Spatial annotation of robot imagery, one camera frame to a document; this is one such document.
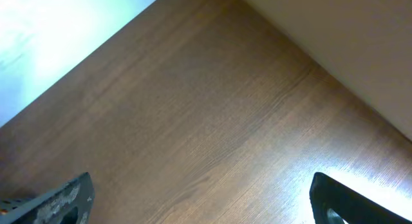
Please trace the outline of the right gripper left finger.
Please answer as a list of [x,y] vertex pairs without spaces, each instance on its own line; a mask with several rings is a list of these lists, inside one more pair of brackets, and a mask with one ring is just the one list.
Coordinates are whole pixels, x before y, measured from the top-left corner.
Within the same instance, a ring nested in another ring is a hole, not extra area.
[[89,173],[32,198],[1,200],[1,224],[88,224],[95,199]]

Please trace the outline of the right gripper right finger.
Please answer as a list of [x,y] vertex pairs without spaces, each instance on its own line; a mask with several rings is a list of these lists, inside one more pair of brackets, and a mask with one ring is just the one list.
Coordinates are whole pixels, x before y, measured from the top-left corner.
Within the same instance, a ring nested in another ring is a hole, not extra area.
[[316,224],[411,224],[408,219],[320,172],[316,172],[312,180],[310,203]]

